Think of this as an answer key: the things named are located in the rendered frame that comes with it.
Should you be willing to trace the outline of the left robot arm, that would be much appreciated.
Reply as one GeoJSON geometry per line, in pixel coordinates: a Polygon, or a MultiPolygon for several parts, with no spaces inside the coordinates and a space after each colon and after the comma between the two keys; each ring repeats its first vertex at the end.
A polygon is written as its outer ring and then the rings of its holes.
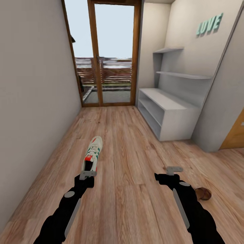
{"type": "Polygon", "coordinates": [[[96,175],[96,171],[81,171],[75,177],[75,186],[63,195],[59,207],[45,220],[33,244],[62,244],[65,241],[80,208],[81,197],[87,188],[94,187],[96,175]]]}

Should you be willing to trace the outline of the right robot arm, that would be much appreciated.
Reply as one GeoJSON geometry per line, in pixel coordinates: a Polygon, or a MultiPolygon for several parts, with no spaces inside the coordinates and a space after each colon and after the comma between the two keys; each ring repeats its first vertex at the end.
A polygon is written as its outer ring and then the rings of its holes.
{"type": "Polygon", "coordinates": [[[225,244],[221,235],[217,232],[212,215],[203,209],[194,188],[189,183],[180,180],[178,174],[182,172],[181,166],[168,166],[168,173],[157,174],[155,179],[160,185],[167,185],[172,191],[183,218],[187,231],[192,235],[194,244],[225,244]]]}

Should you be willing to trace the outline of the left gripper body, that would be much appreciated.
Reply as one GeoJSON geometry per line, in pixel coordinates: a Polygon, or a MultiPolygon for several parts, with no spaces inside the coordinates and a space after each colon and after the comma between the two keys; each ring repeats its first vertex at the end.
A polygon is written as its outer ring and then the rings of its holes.
{"type": "Polygon", "coordinates": [[[84,190],[87,188],[93,188],[94,187],[94,177],[87,177],[85,180],[79,180],[79,176],[75,177],[75,186],[76,185],[82,185],[84,187],[84,190]]]}

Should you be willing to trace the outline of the gym shoe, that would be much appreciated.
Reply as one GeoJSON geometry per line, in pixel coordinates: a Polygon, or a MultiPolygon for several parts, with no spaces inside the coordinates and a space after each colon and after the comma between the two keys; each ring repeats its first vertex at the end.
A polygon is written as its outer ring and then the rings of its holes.
{"type": "Polygon", "coordinates": [[[98,156],[103,148],[101,136],[95,136],[88,147],[86,157],[83,161],[82,171],[97,171],[98,156]]]}

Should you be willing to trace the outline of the sandal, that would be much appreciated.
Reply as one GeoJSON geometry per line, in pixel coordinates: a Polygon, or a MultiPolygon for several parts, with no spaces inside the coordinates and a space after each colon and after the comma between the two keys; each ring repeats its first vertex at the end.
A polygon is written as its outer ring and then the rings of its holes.
{"type": "Polygon", "coordinates": [[[211,198],[211,191],[207,188],[197,188],[195,189],[197,200],[209,200],[211,198]]]}

